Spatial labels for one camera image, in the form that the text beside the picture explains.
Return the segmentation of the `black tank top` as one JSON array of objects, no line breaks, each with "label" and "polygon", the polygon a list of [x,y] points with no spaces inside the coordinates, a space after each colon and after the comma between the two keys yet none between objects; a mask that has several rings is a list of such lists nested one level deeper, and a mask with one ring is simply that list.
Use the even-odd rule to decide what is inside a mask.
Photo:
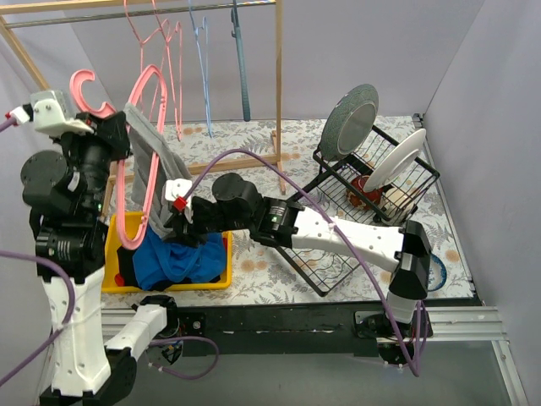
[{"label": "black tank top", "polygon": [[217,283],[221,279],[221,272],[194,272],[189,276],[191,283]]},{"label": "black tank top", "polygon": [[134,260],[136,253],[136,250],[126,250],[124,247],[117,249],[118,273],[113,280],[118,287],[161,292],[173,285],[158,267],[159,262],[155,257],[138,263]]}]

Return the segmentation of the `grey tank top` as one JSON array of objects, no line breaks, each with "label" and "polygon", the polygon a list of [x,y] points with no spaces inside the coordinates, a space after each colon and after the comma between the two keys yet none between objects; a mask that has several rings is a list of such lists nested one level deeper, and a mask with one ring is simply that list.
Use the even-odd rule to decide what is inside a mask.
[{"label": "grey tank top", "polygon": [[130,126],[128,137],[134,155],[131,199],[136,205],[143,206],[150,181],[156,179],[154,190],[150,192],[148,226],[164,238],[168,234],[165,224],[171,216],[164,198],[165,183],[178,178],[190,180],[191,174],[183,159],[170,148],[156,126],[134,104],[128,102],[123,111]]}]

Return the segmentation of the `thick pink hanger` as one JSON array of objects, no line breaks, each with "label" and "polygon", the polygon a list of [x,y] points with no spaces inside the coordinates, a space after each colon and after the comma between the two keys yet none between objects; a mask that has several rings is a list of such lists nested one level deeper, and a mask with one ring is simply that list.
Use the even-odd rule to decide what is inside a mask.
[{"label": "thick pink hanger", "polygon": [[[156,77],[160,88],[161,98],[158,110],[157,125],[153,125],[135,106],[139,97],[142,96],[147,82]],[[85,100],[83,95],[83,84],[93,81],[95,73],[89,69],[80,69],[72,74],[69,89],[76,106],[83,112],[88,112],[98,118],[106,118],[116,112],[115,107],[104,101],[99,108],[93,108]],[[163,74],[157,66],[150,64],[145,67],[132,89],[128,103],[125,105],[127,125],[132,129],[132,136],[135,141],[143,142],[162,140],[161,133],[164,128],[167,112],[167,84]],[[125,161],[122,159],[117,163],[116,187],[117,187],[117,212],[116,229],[122,246],[128,250],[136,250],[142,244],[147,226],[150,220],[150,209],[154,199],[156,180],[159,172],[160,158],[155,151],[137,151],[134,158],[134,170],[143,170],[143,183],[145,184],[145,200],[143,203],[143,214],[140,217],[140,225],[134,237],[130,238],[125,227]]]}]

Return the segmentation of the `blue tank top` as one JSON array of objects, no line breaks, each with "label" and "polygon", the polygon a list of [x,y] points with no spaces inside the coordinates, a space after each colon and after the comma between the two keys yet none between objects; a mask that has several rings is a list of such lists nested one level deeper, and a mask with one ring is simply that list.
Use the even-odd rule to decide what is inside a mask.
[{"label": "blue tank top", "polygon": [[136,250],[134,260],[155,257],[166,276],[173,284],[191,283],[189,276],[194,272],[221,272],[227,266],[227,251],[219,233],[211,233],[206,244],[191,248],[181,244],[166,243],[151,229]]}]

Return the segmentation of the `light blue hanger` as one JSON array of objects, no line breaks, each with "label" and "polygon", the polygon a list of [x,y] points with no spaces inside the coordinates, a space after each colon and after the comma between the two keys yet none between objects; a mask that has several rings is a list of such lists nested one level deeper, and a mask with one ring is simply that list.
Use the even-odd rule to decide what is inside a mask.
[{"label": "light blue hanger", "polygon": [[189,17],[194,33],[195,45],[199,59],[199,69],[201,72],[203,97],[205,104],[205,121],[209,137],[213,138],[211,127],[211,104],[210,104],[210,81],[209,81],[209,37],[208,37],[208,22],[205,16],[198,23],[194,16],[194,5],[192,1],[189,4]]}]

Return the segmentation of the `grey-blue hanger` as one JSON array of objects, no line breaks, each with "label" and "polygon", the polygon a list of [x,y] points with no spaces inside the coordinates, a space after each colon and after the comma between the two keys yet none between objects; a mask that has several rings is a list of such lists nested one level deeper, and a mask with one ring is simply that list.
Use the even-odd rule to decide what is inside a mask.
[{"label": "grey-blue hanger", "polygon": [[243,110],[243,120],[249,122],[251,120],[251,110],[249,102],[249,88],[248,80],[243,52],[243,38],[238,17],[238,3],[236,0],[232,1],[231,9],[231,21],[232,21],[232,37],[236,42],[236,49],[238,55],[238,68],[240,77],[240,89],[241,89],[241,103]]}]

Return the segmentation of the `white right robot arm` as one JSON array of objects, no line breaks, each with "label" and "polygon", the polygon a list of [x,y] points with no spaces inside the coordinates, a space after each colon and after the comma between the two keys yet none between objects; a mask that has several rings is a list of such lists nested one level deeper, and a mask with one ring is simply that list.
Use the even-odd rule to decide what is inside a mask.
[{"label": "white right robot arm", "polygon": [[392,336],[413,326],[417,305],[428,295],[431,246],[424,227],[407,221],[401,227],[380,227],[329,217],[314,206],[263,196],[236,173],[212,185],[213,200],[191,197],[192,182],[166,182],[164,198],[172,215],[169,239],[197,245],[210,233],[246,230],[264,246],[320,250],[358,257],[391,274],[382,324]]}]

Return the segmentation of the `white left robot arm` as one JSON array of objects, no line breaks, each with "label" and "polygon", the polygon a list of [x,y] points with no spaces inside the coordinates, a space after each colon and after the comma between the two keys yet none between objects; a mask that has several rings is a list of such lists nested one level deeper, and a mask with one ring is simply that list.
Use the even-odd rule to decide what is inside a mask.
[{"label": "white left robot arm", "polygon": [[138,359],[153,339],[173,337],[180,327],[174,301],[161,295],[145,298],[115,337],[102,336],[108,228],[101,206],[110,164],[129,156],[130,130],[154,132],[132,105],[107,118],[80,113],[72,123],[56,125],[60,151],[40,151],[20,171],[55,341],[43,405],[118,403],[131,393]]}]

